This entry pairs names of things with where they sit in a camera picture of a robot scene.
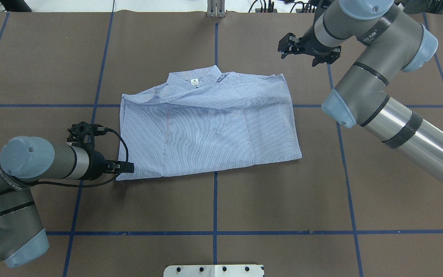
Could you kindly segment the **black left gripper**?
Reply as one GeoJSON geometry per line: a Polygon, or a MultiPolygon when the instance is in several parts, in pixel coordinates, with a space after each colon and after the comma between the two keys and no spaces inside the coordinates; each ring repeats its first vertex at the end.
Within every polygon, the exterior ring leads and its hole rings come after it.
{"type": "Polygon", "coordinates": [[[134,173],[134,163],[106,160],[98,151],[91,151],[87,154],[87,180],[96,180],[104,174],[134,173]]]}

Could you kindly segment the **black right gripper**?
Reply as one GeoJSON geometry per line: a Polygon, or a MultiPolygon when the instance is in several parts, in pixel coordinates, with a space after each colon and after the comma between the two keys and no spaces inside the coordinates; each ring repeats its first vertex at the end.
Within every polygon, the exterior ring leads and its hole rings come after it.
{"type": "Polygon", "coordinates": [[[306,33],[297,38],[293,33],[287,33],[278,42],[278,50],[281,50],[281,59],[288,55],[311,55],[314,57],[322,55],[322,45],[315,35],[314,27],[309,28],[306,33]]]}

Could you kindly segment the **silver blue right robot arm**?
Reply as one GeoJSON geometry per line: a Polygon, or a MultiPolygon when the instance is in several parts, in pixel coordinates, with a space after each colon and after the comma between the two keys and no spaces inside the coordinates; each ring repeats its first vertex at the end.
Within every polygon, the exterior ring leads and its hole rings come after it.
{"type": "Polygon", "coordinates": [[[322,110],[346,128],[362,126],[443,183],[443,131],[385,92],[399,72],[418,70],[438,48],[437,38],[394,1],[334,0],[315,13],[302,37],[287,33],[278,52],[281,58],[313,56],[313,66],[332,64],[351,37],[365,49],[331,89],[322,110]]]}

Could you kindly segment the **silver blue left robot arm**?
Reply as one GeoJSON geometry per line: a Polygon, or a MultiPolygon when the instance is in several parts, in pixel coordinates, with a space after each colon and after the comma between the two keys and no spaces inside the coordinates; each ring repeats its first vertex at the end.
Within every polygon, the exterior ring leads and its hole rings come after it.
{"type": "Polygon", "coordinates": [[[9,268],[29,263],[49,249],[31,188],[58,179],[95,180],[133,173],[134,164],[106,160],[99,152],[42,137],[12,138],[0,153],[0,262],[9,268]]]}

